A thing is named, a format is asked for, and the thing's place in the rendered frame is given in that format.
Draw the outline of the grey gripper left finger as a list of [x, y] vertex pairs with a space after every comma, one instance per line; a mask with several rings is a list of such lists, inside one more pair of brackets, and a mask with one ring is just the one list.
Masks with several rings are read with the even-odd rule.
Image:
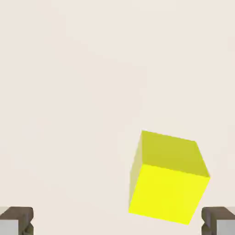
[[0, 207], [0, 235], [34, 235], [32, 207]]

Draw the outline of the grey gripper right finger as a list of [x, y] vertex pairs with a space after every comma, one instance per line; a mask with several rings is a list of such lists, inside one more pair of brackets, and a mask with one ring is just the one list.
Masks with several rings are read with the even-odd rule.
[[203, 207], [201, 235], [235, 235], [235, 207]]

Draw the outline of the small yellow cube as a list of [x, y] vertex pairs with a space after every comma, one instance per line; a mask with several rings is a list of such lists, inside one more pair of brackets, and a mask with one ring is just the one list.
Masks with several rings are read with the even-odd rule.
[[143, 130], [129, 175], [128, 212], [188, 225], [209, 180], [195, 141]]

